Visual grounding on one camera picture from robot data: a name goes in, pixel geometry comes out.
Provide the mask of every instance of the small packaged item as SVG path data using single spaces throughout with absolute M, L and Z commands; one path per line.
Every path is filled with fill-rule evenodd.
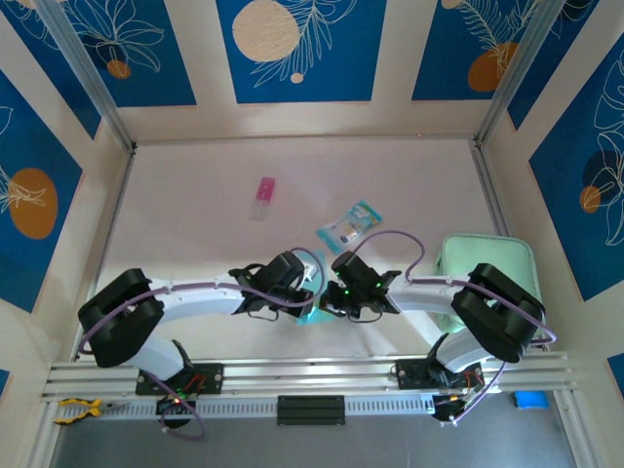
M 264 221 L 269 211 L 271 197 L 275 190 L 275 178 L 263 177 L 260 186 L 257 188 L 255 200 L 252 206 L 252 219 L 254 221 Z
M 316 234 L 338 255 L 381 220 L 382 217 L 363 200 L 338 221 L 317 230 Z

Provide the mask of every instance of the blue poster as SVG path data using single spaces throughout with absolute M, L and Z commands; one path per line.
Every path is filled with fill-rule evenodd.
M 624 35 L 530 165 L 583 299 L 624 280 Z
M 624 398 L 624 353 L 610 357 L 606 361 L 611 368 L 615 383 L 617 383 L 617 387 L 620 389 L 622 398 Z
M 386 0 L 216 0 L 239 104 L 371 100 Z
M 9 371 L 0 369 L 0 398 L 2 398 L 2 394 L 4 393 L 4 387 L 7 386 L 9 382 Z
M 163 0 L 60 3 L 120 107 L 195 105 Z M 0 9 L 92 137 L 99 116 L 29 1 Z
M 508 111 L 518 129 L 600 0 L 567 0 Z
M 412 100 L 489 99 L 539 0 L 438 0 Z
M 32 312 L 82 170 L 0 72 L 0 299 Z

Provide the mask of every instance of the plastic bag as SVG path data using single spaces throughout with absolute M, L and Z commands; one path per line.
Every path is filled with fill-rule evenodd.
M 338 255 L 381 220 L 383 218 L 362 200 L 338 221 L 318 229 L 316 234 L 334 254 Z

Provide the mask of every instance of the cable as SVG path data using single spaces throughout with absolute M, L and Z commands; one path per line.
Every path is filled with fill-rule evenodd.
M 503 373 L 503 371 L 505 370 L 505 366 L 507 366 L 507 363 L 503 363 L 503 365 L 500 367 L 500 369 L 498 370 L 498 372 L 496 373 L 496 375 L 494 376 L 494 378 L 489 382 L 488 385 L 486 385 L 481 392 L 479 392 L 477 394 L 477 396 L 473 399 L 473 401 L 470 403 L 470 406 L 468 408 L 464 407 L 464 410 L 452 421 L 453 424 L 457 424 L 459 421 L 461 421 L 464 417 L 466 417 L 466 414 L 468 414 L 470 411 L 472 411 L 472 409 L 479 404 L 479 402 L 486 396 L 486 393 L 489 391 L 489 389 L 494 386 L 494 384 L 498 381 L 498 378 L 500 378 L 500 375 Z
M 379 231 L 379 232 L 375 232 L 374 234 L 370 234 L 368 237 L 366 237 L 360 244 L 358 244 L 358 246 L 352 251 L 353 254 L 356 253 L 366 242 L 368 242 L 370 239 L 372 239 L 373 237 L 377 237 L 380 236 L 382 234 L 399 234 L 400 236 L 404 236 L 404 237 L 408 237 L 410 239 L 412 239 L 416 244 L 418 244 L 418 246 L 420 247 L 420 255 L 418 256 L 418 258 L 416 259 L 415 262 L 413 262 L 408 269 L 406 270 L 406 275 L 408 275 L 411 270 L 418 264 L 420 263 L 420 261 L 422 260 L 422 258 L 425 256 L 425 246 L 424 244 L 420 241 L 420 239 L 418 239 L 416 236 L 414 236 L 413 234 L 409 234 L 408 232 L 405 231 L 400 231 L 398 229 L 385 229 L 383 231 Z M 372 320 L 353 320 L 353 318 L 351 318 L 351 315 L 349 315 L 348 313 L 346 314 L 347 319 L 349 319 L 349 322 L 352 322 L 354 324 L 374 324 L 375 322 L 381 320 L 381 317 L 383 317 L 383 312 L 379 312 L 379 315 L 372 319 Z
M 197 422 L 199 422 L 199 425 L 202 428 L 202 433 L 199 435 L 191 435 L 191 434 L 182 434 L 181 432 L 177 432 L 177 431 L 170 431 L 170 428 L 167 427 L 165 425 L 165 414 L 167 413 L 167 411 L 163 411 L 163 413 L 160 415 L 160 425 L 163 429 L 163 432 L 165 434 L 169 434 L 171 436 L 174 436 L 178 439 L 182 439 L 184 441 L 201 441 L 202 439 L 204 439 L 204 436 L 206 436 L 206 423 L 204 422 L 204 420 L 202 419 L 202 416 L 199 415 L 199 412 L 197 412 L 193 407 L 191 407 L 188 402 L 186 402 L 184 399 L 181 399 L 177 393 L 171 389 L 169 387 L 169 385 L 167 385 L 165 382 L 163 382 L 160 378 L 158 378 L 156 375 L 154 375 L 153 373 L 149 373 L 146 372 L 145 373 L 149 378 L 152 379 L 152 381 L 154 383 L 156 383 L 160 388 L 162 388 L 163 390 L 165 390 L 165 392 L 167 392 L 168 395 L 171 395 L 172 398 L 176 398 L 179 400 L 180 404 L 187 410 L 189 411 L 193 416 L 195 416 L 195 419 L 197 419 Z
M 530 344 L 546 344 L 546 343 L 554 343 L 555 341 L 557 341 L 557 335 L 555 334 L 554 331 L 546 327 L 539 320 L 537 320 L 535 317 L 530 315 L 528 312 L 521 309 L 519 306 L 512 304 L 510 301 L 508 301 L 501 295 L 498 295 L 496 292 L 492 292 L 489 289 L 484 288 L 483 286 L 477 285 L 475 283 L 471 283 L 469 281 L 450 280 L 449 282 L 448 280 L 437 279 L 437 278 L 421 278 L 421 279 L 408 278 L 408 281 L 411 285 L 448 285 L 450 284 L 451 286 L 461 286 L 462 288 L 470 288 L 472 290 L 475 290 L 481 294 L 486 295 L 487 297 L 491 299 L 494 299 L 495 301 L 504 305 L 508 309 L 513 310 L 522 318 L 524 318 L 527 322 L 532 324 L 534 327 L 542 329 L 544 330 L 546 334 L 548 334 L 548 338 L 537 338 L 537 339 L 532 340 Z
M 119 315 L 122 312 L 124 312 L 125 310 L 127 310 L 128 307 L 130 307 L 132 305 L 135 305 L 135 304 L 137 304 L 137 303 L 141 302 L 142 300 L 145 300 L 145 299 L 147 299 L 149 297 L 153 297 L 155 295 L 160 295 L 160 294 L 164 294 L 164 293 L 174 293 L 174 292 L 178 292 L 178 291 L 191 291 L 191 290 L 209 290 L 209 289 L 218 290 L 218 289 L 226 289 L 226 290 L 233 290 L 233 291 L 252 293 L 254 295 L 257 295 L 258 297 L 262 297 L 265 300 L 273 302 L 274 304 L 281 305 L 282 307 L 304 307 L 306 305 L 313 304 L 321 296 L 321 294 L 323 294 L 323 290 L 324 290 L 324 287 L 325 287 L 325 280 L 326 280 L 326 276 L 327 276 L 326 272 L 325 272 L 325 267 L 323 266 L 323 263 L 321 262 L 321 260 L 313 252 L 311 252 L 311 251 L 309 251 L 309 250 L 307 250 L 307 249 L 305 249 L 303 247 L 295 247 L 295 248 L 291 249 L 291 252 L 295 252 L 295 251 L 305 252 L 308 255 L 310 255 L 314 259 L 314 261 L 316 262 L 317 266 L 319 267 L 319 270 L 321 271 L 321 287 L 319 288 L 319 290 L 317 292 L 315 292 L 315 294 L 312 297 L 310 297 L 307 300 L 304 300 L 303 302 L 286 302 L 286 301 L 284 301 L 284 300 L 282 300 L 282 299 L 280 299 L 278 297 L 273 297 L 273 296 L 271 296 L 269 294 L 265 294 L 264 292 L 260 292 L 258 290 L 253 289 L 253 288 L 248 288 L 247 286 L 235 285 L 235 284 L 230 284 L 230 283 L 215 283 L 215 282 L 187 283 L 187 284 L 183 284 L 183 285 L 173 286 L 171 289 L 169 289 L 167 287 L 163 287 L 163 288 L 159 288 L 157 290 L 143 292 L 143 293 L 133 297 L 132 299 L 129 299 L 126 302 L 120 304 L 115 309 L 113 309 L 111 312 L 106 314 L 95 325 L 93 325 L 89 329 L 89 331 L 87 331 L 83 335 L 82 340 L 80 341 L 80 344 L 78 345 L 78 352 L 80 352 L 82 354 L 93 354 L 92 352 L 85 350 L 85 345 L 94 336 L 94 334 L 99 332 L 108 322 L 110 322 L 117 315 Z
M 380 236 L 382 234 L 399 234 L 400 236 L 404 236 L 404 237 L 408 237 L 410 239 L 412 239 L 416 244 L 418 244 L 418 246 L 420 247 L 420 255 L 418 256 L 418 258 L 416 259 L 415 262 L 413 262 L 408 269 L 406 270 L 406 279 L 409 281 L 410 280 L 410 273 L 411 270 L 413 270 L 413 268 L 420 263 L 420 261 L 422 261 L 422 259 L 425 256 L 425 245 L 422 243 L 422 241 L 420 239 L 418 239 L 416 236 L 414 236 L 413 234 L 409 234 L 406 231 L 400 231 L 398 229 L 386 229 L 383 231 L 379 231 L 379 232 L 375 232 L 374 234 L 370 234 L 366 239 L 364 239 L 360 244 L 358 244 L 358 247 L 356 247 L 353 250 L 353 254 L 355 252 L 357 252 L 366 242 L 368 242 L 370 239 L 372 239 L 373 237 L 377 237 Z

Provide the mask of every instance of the pink usb flash drive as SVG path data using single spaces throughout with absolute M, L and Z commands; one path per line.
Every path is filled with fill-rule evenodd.
M 273 190 L 275 190 L 275 178 L 263 177 L 260 181 L 260 186 L 257 188 L 257 193 L 255 194 L 255 200 L 253 202 L 253 220 L 262 221 L 266 218 L 269 211 L 269 204 L 271 203 L 271 197 L 273 196 Z

